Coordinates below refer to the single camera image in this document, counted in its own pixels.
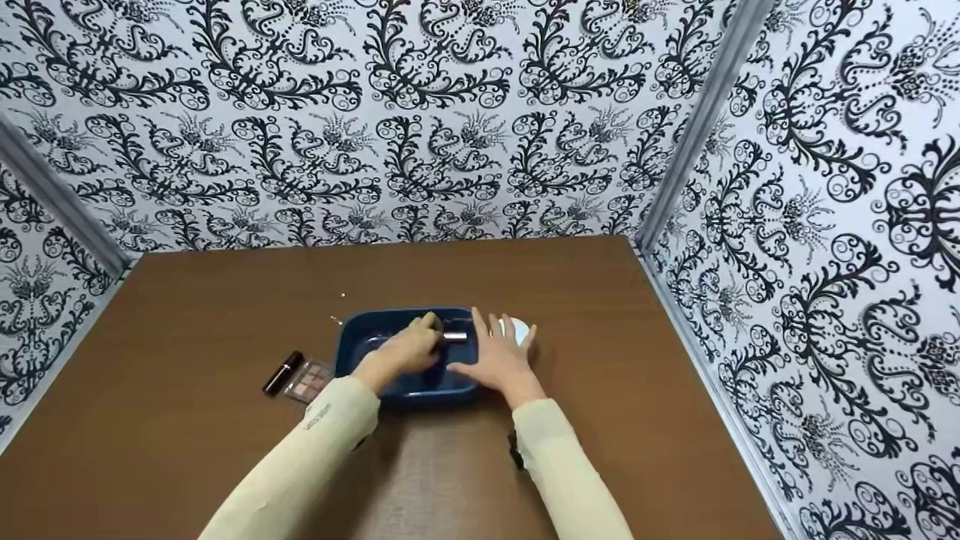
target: wallpaper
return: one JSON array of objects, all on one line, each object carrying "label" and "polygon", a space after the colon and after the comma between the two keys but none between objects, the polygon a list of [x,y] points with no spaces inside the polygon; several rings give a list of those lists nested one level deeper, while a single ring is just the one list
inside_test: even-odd
[{"label": "wallpaper", "polygon": [[654,253],[787,516],[960,538],[960,4],[778,0]]},{"label": "wallpaper", "polygon": [[0,162],[0,452],[112,283]]},{"label": "wallpaper", "polygon": [[3,0],[7,116],[124,249],[621,234],[729,0]]}]

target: eyeshadow palette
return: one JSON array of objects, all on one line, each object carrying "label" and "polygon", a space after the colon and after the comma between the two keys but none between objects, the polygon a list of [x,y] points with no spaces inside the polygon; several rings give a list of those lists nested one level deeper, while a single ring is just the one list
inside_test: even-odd
[{"label": "eyeshadow palette", "polygon": [[325,363],[316,360],[304,362],[290,379],[283,390],[283,395],[310,404],[331,379],[333,379],[333,370]]}]

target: cream sleeve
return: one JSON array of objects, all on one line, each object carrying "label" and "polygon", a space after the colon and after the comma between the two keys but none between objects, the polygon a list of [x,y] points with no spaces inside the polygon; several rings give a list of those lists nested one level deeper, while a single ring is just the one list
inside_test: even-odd
[{"label": "cream sleeve", "polygon": [[600,479],[557,402],[514,411],[516,446],[560,540],[632,540],[620,508]]},{"label": "cream sleeve", "polygon": [[350,452],[373,432],[379,400],[353,377],[335,379],[210,519],[200,540],[285,539]]}]

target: wooden table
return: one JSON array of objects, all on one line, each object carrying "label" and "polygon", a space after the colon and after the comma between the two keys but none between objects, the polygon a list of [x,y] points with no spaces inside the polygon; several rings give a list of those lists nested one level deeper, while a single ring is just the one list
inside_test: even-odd
[{"label": "wooden table", "polygon": [[[471,304],[540,325],[537,373],[637,539],[779,537],[622,237],[146,256],[0,456],[0,536],[194,538],[301,417],[260,393],[290,351]],[[553,537],[510,429],[493,395],[384,414],[309,537]]]}]

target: blue plastic tub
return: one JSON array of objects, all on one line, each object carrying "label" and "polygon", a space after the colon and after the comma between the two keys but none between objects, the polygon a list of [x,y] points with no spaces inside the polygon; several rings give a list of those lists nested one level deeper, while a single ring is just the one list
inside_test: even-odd
[{"label": "blue plastic tub", "polygon": [[446,371],[446,364],[477,361],[477,336],[469,309],[462,307],[409,307],[358,313],[344,323],[337,345],[334,366],[336,377],[353,372],[353,368],[370,351],[380,348],[395,333],[403,330],[415,317],[433,311],[444,323],[444,331],[465,331],[467,341],[440,346],[440,359],[423,373],[401,375],[380,392],[385,405],[453,405],[471,401],[477,384],[470,378]]}]

